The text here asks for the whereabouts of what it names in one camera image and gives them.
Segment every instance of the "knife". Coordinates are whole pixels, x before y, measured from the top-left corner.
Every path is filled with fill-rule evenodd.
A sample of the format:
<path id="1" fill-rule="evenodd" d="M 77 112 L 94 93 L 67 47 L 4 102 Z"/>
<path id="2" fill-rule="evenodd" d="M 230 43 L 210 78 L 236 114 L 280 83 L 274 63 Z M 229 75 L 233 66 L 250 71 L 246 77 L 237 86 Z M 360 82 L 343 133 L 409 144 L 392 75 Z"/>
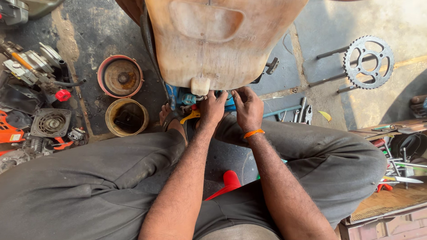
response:
<path id="1" fill-rule="evenodd" d="M 410 178 L 404 178 L 404 177 L 398 177 L 398 176 L 384 176 L 383 179 L 392 180 L 392 181 L 405 181 L 405 182 L 411 182 L 411 183 L 424 183 L 423 181 L 417 180 L 417 179 L 410 179 Z"/>

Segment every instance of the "spring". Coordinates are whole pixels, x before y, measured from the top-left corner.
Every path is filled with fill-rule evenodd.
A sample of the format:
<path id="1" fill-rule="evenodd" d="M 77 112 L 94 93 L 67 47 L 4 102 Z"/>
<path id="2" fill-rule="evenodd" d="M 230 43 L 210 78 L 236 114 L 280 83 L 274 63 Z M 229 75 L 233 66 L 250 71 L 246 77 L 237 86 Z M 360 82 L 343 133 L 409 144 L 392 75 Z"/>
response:
<path id="1" fill-rule="evenodd" d="M 34 150 L 35 154 L 41 153 L 42 146 L 43 146 L 43 138 L 31 139 L 31 149 Z"/>

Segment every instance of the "orange thread bracelet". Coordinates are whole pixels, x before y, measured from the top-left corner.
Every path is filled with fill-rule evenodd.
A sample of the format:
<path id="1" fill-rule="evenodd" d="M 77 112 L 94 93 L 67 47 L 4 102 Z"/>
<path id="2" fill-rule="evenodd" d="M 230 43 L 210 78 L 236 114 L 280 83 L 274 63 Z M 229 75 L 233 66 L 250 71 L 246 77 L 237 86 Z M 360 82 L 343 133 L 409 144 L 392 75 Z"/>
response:
<path id="1" fill-rule="evenodd" d="M 248 138 L 248 137 L 254 135 L 257 132 L 262 133 L 262 134 L 266 133 L 262 129 L 257 129 L 255 131 L 247 132 L 243 138 Z"/>

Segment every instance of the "orange tube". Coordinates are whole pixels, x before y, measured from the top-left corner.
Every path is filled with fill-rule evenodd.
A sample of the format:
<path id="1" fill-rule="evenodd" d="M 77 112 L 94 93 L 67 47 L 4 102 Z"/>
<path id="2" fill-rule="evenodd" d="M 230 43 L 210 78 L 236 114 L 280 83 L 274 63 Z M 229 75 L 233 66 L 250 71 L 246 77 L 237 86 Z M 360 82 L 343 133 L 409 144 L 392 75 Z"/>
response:
<path id="1" fill-rule="evenodd" d="M 19 56 L 17 53 L 11 53 L 11 55 L 28 70 L 34 70 L 33 67 L 28 62 L 26 62 L 23 58 L 21 58 L 21 56 Z"/>

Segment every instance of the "sprocket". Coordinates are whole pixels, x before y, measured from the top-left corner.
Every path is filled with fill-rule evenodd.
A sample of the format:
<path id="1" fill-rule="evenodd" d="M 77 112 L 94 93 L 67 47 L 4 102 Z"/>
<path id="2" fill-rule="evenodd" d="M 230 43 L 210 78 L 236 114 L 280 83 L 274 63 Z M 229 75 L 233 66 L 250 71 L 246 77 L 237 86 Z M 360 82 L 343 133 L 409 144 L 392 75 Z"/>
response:
<path id="1" fill-rule="evenodd" d="M 374 42 L 382 47 L 381 52 L 368 50 L 365 46 L 366 42 Z M 350 67 L 350 55 L 353 50 L 357 49 L 359 51 L 359 57 L 357 58 L 357 65 L 354 68 Z M 367 71 L 362 67 L 362 59 L 367 54 L 372 54 L 377 60 L 377 66 L 372 71 Z M 383 58 L 388 58 L 388 65 L 386 74 L 382 76 L 380 74 L 381 62 Z M 361 87 L 363 89 L 374 89 L 378 88 L 390 78 L 393 67 L 395 64 L 395 60 L 393 57 L 393 52 L 390 46 L 381 38 L 375 36 L 363 36 L 361 38 L 356 39 L 350 44 L 349 48 L 344 54 L 344 71 L 347 75 L 348 79 L 357 87 Z M 372 81 L 361 82 L 356 78 L 358 73 L 362 73 L 364 75 L 372 76 Z"/>

